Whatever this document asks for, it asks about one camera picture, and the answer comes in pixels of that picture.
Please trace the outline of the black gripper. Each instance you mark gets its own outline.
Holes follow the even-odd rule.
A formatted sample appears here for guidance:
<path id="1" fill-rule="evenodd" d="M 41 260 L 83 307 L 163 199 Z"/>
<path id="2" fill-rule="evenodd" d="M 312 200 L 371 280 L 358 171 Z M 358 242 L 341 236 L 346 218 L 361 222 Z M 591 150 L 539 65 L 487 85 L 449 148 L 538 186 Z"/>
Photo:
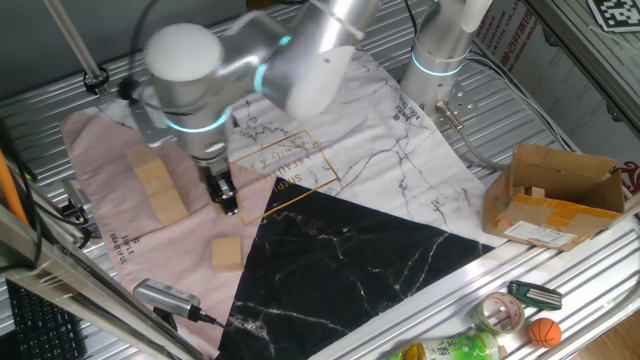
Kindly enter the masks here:
<path id="1" fill-rule="evenodd" d="M 228 216 L 237 214 L 237 189 L 229 166 L 222 163 L 197 163 L 196 166 L 211 202 Z"/>

